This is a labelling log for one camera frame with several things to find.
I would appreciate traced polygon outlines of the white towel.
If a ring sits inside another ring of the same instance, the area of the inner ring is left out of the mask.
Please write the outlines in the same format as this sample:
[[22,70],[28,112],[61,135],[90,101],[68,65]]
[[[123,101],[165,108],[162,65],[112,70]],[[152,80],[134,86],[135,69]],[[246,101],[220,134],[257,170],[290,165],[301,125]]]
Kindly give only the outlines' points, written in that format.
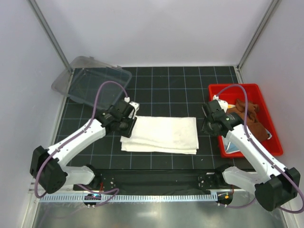
[[138,116],[130,138],[121,137],[121,150],[194,155],[199,149],[196,118]]

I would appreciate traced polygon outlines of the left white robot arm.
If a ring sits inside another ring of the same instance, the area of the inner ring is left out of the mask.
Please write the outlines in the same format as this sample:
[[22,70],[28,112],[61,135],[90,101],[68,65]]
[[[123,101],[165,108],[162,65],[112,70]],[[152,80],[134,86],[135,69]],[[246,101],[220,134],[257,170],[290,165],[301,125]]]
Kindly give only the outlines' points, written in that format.
[[92,165],[69,166],[69,162],[81,151],[110,133],[129,138],[136,123],[140,105],[129,98],[120,100],[106,110],[94,111],[92,118],[81,128],[60,142],[33,151],[30,174],[35,179],[34,191],[41,186],[45,193],[53,194],[66,185],[82,185],[96,190],[102,183],[102,175]]

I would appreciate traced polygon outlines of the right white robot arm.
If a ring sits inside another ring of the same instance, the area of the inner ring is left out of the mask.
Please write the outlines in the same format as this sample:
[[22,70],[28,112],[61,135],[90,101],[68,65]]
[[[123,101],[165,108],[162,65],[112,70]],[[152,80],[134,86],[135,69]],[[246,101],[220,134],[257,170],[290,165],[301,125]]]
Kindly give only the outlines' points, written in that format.
[[275,159],[254,137],[236,113],[226,114],[217,100],[202,106],[204,113],[203,132],[223,136],[233,143],[252,165],[255,173],[242,171],[236,166],[222,166],[214,176],[219,188],[234,185],[253,194],[267,211],[304,194],[299,189],[300,173],[296,168],[288,169]]

